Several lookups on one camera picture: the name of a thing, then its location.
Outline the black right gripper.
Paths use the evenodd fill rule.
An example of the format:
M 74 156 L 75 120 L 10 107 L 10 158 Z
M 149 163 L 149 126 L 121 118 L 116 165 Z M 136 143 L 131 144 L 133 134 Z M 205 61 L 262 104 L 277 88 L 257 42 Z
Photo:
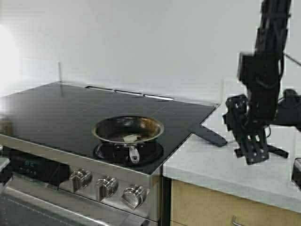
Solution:
M 301 96 L 286 89 L 279 97 L 284 65 L 283 56 L 276 54 L 239 55 L 238 80 L 245 85 L 247 95 L 227 98 L 223 120 L 234 132 L 239 146 L 236 156 L 246 157 L 248 165 L 269 159 L 266 127 L 273 124 L 301 128 Z

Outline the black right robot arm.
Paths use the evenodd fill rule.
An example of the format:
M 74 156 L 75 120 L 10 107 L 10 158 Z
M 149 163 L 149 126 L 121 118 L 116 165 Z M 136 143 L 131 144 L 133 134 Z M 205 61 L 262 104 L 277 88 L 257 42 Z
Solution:
M 225 102 L 223 120 L 238 144 L 236 156 L 245 157 L 249 165 L 268 160 L 271 153 L 288 157 L 287 152 L 267 143 L 265 129 L 270 125 L 301 127 L 301 96 L 293 89 L 285 89 L 279 96 L 290 6 L 288 0 L 262 2 L 255 50 L 239 55 L 238 79 L 247 94 Z

